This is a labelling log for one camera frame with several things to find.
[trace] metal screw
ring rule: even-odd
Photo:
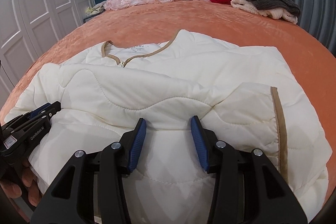
[[[84,151],[83,150],[78,150],[78,151],[75,152],[75,157],[77,157],[77,158],[80,158],[83,155],[84,155]]]
[[[120,142],[115,142],[115,143],[111,144],[112,149],[119,149],[120,147],[121,147]]]
[[[224,148],[224,147],[226,147],[226,142],[218,141],[218,142],[216,142],[216,146],[219,147],[219,148]]]
[[[255,154],[256,156],[260,157],[263,154],[263,152],[260,149],[254,149],[253,150],[253,154]]]

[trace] tan trim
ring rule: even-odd
[[[111,40],[108,40],[108,41],[106,41],[106,42],[102,45],[102,47],[101,47],[101,55],[102,55],[103,57],[109,57],[109,58],[112,58],[113,60],[115,60],[115,62],[117,63],[117,65],[119,65],[119,64],[120,64],[120,59],[119,59],[118,57],[116,57],[115,55],[112,55],[112,54],[106,54],[106,53],[105,53],[105,48],[107,47],[108,44],[113,45],[113,42],[112,42]]]
[[[277,121],[278,139],[279,139],[279,172],[288,184],[288,161],[287,161],[287,130],[285,116],[280,102],[278,89],[271,87],[274,112]]]
[[[160,49],[158,49],[158,50],[156,50],[156,51],[154,51],[154,52],[151,52],[151,53],[149,53],[149,54],[135,55],[135,56],[132,56],[132,57],[130,57],[130,58],[127,58],[126,61],[124,62],[124,67],[126,66],[126,64],[127,64],[129,61],[131,61],[131,60],[134,59],[134,58],[137,58],[137,57],[149,57],[149,56],[152,56],[152,55],[157,54],[157,53],[159,53],[159,52],[162,52],[163,50],[165,50],[166,48],[168,48],[168,47],[174,42],[174,40],[175,40],[175,38],[177,37],[177,35],[179,34],[179,32],[180,32],[180,30],[178,30],[178,31],[174,34],[173,38],[172,38],[167,44],[165,44],[162,48],[160,48]]]

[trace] gray knit fabric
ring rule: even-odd
[[[247,0],[258,10],[270,10],[275,8],[284,8],[294,16],[301,14],[300,7],[291,0]]]

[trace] white wardrobe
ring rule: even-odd
[[[83,24],[94,0],[0,0],[0,108],[32,63]]]

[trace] sticker label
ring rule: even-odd
[[[7,149],[9,149],[13,144],[16,143],[16,141],[17,139],[15,139],[13,136],[9,136],[7,139],[5,139],[3,144],[5,145]]]

